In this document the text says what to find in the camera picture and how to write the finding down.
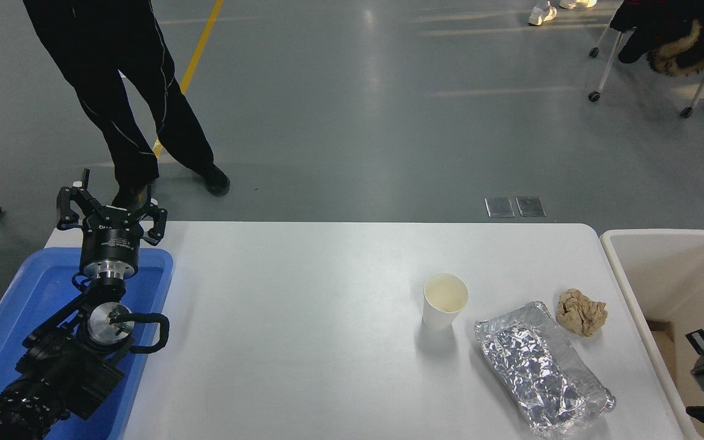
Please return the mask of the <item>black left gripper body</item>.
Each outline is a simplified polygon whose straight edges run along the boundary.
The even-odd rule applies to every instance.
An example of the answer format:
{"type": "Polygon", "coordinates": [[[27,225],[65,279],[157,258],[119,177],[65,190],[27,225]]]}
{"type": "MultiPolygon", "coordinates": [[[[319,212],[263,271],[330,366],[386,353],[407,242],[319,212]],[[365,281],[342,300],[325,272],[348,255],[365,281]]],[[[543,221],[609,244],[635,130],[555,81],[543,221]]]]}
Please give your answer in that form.
{"type": "Polygon", "coordinates": [[[80,267],[105,261],[120,262],[129,268],[139,266],[142,229],[131,212],[111,207],[84,212],[82,234],[80,267]]]}

